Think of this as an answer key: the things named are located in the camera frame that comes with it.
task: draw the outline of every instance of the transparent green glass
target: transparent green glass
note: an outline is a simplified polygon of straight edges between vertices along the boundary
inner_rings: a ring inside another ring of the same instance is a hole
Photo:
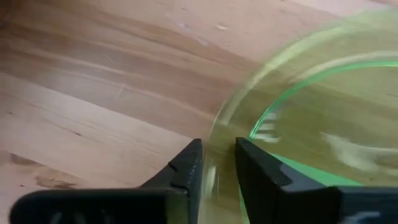
[[[244,136],[325,185],[398,185],[398,14],[338,21],[264,62],[205,147],[200,222],[247,223],[234,166]]]

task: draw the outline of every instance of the wood grain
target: wood grain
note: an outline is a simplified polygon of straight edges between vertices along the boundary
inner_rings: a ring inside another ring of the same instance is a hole
[[[9,3],[0,7],[0,223],[34,190],[142,184],[207,136],[260,60],[340,16],[313,1]]]

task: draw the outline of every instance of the black plastic tool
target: black plastic tool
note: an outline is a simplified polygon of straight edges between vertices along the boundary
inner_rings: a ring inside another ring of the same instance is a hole
[[[398,189],[326,187],[236,139],[236,169],[250,224],[398,223]]]
[[[197,224],[202,145],[193,140],[137,189],[46,190],[22,197],[11,224]],[[250,224],[397,224],[398,189],[326,187],[236,139],[236,169]]]
[[[202,145],[194,139],[136,189],[44,190],[19,199],[11,224],[196,224]]]

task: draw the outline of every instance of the wooden surface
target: wooden surface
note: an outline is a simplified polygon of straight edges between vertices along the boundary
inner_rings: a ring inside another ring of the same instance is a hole
[[[385,7],[339,4],[14,1],[0,30],[0,223],[34,190],[142,184],[206,137],[222,102],[273,50]]]

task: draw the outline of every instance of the wooden table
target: wooden table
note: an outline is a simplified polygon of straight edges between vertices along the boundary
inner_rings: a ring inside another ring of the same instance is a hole
[[[18,0],[0,31],[0,223],[40,189],[136,187],[259,62],[356,0]]]

